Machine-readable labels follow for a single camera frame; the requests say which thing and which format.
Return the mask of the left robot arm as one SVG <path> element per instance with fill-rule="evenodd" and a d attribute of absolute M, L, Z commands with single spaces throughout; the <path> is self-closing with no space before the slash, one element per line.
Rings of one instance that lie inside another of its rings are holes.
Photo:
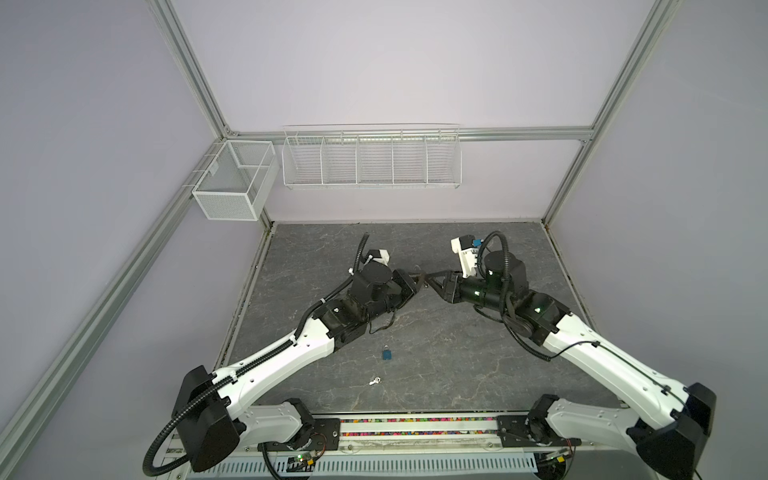
<path fill-rule="evenodd" d="M 184 464 L 204 471 L 240 445 L 310 441 L 314 419 L 301 401 L 259 406 L 257 400 L 370 331 L 376 318 L 395 315 L 424 284 L 422 276 L 390 268 L 388 253 L 366 244 L 360 240 L 346 279 L 311 304 L 290 333 L 231 365 L 212 372 L 198 366 L 184 376 L 170 420 L 142 460 L 144 475 L 158 477 Z"/>

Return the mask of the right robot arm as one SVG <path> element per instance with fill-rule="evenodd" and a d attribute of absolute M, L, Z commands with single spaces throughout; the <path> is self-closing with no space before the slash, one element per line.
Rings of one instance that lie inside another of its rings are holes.
<path fill-rule="evenodd" d="M 458 271 L 426 275 L 446 302 L 469 303 L 500 322 L 528 353 L 545 362 L 562 358 L 612 392 L 620 408 L 541 396 L 529 410 L 527 434 L 538 444 L 578 439 L 635 454 L 664 479 L 696 479 L 711 436 L 716 394 L 684 385 L 638 361 L 587 325 L 556 298 L 532 289 L 525 264 L 504 234 L 455 238 Z"/>

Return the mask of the white mesh box basket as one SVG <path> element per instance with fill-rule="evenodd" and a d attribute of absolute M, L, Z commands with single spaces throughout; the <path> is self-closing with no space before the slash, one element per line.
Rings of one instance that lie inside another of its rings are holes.
<path fill-rule="evenodd" d="M 272 142 L 225 140 L 192 194 L 209 220 L 259 221 L 278 173 Z"/>

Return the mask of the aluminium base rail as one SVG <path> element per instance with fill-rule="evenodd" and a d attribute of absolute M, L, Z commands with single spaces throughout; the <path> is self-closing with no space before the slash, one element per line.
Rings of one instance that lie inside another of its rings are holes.
<path fill-rule="evenodd" d="M 177 433 L 185 462 L 205 471 L 238 448 L 336 450 L 344 442 L 428 443 L 488 440 L 502 448 L 559 448 L 568 455 L 582 443 L 596 443 L 642 455 L 648 442 L 669 431 L 680 412 L 661 421 L 631 409 L 601 409 L 545 397 L 527 414 L 473 413 L 371 418 L 315 418 L 296 399 L 257 406 L 233 417 L 219 404 L 178 413 L 164 436 Z"/>

